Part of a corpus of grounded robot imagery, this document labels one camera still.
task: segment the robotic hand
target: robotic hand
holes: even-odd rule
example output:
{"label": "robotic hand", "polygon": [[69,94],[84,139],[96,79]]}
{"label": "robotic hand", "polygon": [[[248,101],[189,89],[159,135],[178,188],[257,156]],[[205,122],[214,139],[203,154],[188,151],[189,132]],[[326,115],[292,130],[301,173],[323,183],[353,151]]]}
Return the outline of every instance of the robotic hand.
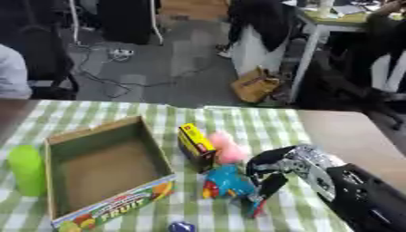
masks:
{"label": "robotic hand", "polygon": [[288,181],[293,172],[354,231],[406,231],[406,197],[382,180],[353,164],[311,145],[265,151],[246,166],[257,193],[249,212],[255,217],[265,201]]}

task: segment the pink toy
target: pink toy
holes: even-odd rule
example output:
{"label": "pink toy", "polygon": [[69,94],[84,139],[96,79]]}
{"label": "pink toy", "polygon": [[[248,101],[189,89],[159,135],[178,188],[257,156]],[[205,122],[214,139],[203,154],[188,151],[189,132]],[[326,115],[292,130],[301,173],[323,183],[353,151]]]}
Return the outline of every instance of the pink toy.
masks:
{"label": "pink toy", "polygon": [[217,163],[237,163],[247,158],[247,152],[238,146],[230,134],[216,131],[208,136],[208,140],[217,150]]}

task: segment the wooden floor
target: wooden floor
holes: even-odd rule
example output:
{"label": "wooden floor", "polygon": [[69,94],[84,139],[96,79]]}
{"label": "wooden floor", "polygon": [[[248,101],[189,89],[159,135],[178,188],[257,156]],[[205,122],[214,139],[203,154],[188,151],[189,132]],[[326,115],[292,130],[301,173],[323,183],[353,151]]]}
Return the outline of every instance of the wooden floor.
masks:
{"label": "wooden floor", "polygon": [[227,0],[162,0],[162,15],[217,21],[227,15]]}

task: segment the green cup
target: green cup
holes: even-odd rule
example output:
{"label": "green cup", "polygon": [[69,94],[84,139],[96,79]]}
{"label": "green cup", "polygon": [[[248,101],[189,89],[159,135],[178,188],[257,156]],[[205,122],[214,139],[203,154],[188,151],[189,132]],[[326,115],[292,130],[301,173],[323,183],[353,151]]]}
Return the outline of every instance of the green cup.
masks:
{"label": "green cup", "polygon": [[8,155],[8,164],[21,195],[38,197],[45,192],[44,163],[35,147],[20,145]]}

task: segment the desk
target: desk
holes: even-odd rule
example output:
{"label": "desk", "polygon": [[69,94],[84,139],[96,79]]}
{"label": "desk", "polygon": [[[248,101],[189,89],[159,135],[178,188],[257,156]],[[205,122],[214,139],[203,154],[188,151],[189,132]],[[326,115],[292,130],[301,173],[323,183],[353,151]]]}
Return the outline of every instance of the desk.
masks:
{"label": "desk", "polygon": [[[118,217],[99,227],[98,231],[165,231],[167,224],[174,220],[193,223],[199,231],[272,231],[272,228],[278,231],[349,231],[299,179],[292,179],[288,186],[269,199],[265,214],[255,220],[244,217],[240,207],[227,200],[201,199],[198,192],[204,177],[196,174],[177,148],[176,127],[184,122],[195,122],[205,133],[227,130],[238,143],[248,146],[256,154],[274,147],[309,142],[299,121],[302,120],[314,143],[346,161],[359,157],[358,164],[362,165],[378,159],[379,162],[385,160],[389,166],[395,165],[393,162],[405,162],[394,158],[401,154],[366,117],[357,113],[240,108],[192,110],[145,103],[91,101],[28,101],[26,104],[35,108],[21,107],[14,111],[16,115],[29,115],[23,123],[15,117],[14,122],[21,127],[16,133],[9,133],[10,140],[0,147],[0,229],[4,231],[50,229],[45,199],[24,198],[14,190],[13,176],[4,165],[5,155],[13,146],[39,144],[51,133],[127,115],[145,116],[178,176],[177,188],[170,197]],[[0,101],[2,110],[10,105],[9,101]],[[358,143],[353,141],[360,136],[362,140]],[[338,142],[343,141],[342,138],[347,138],[348,145]],[[374,168],[370,169],[371,172],[381,173],[382,167],[371,167]],[[392,181],[400,179],[404,173],[388,172],[383,178]]]}
{"label": "desk", "polygon": [[322,19],[317,17],[317,12],[305,11],[297,7],[296,15],[305,24],[311,26],[312,33],[307,40],[304,48],[304,54],[300,61],[299,68],[297,69],[294,83],[292,85],[290,102],[295,102],[300,88],[300,83],[302,82],[309,63],[312,61],[314,50],[319,41],[320,34],[323,32],[362,32],[367,14],[347,14],[338,19]]}

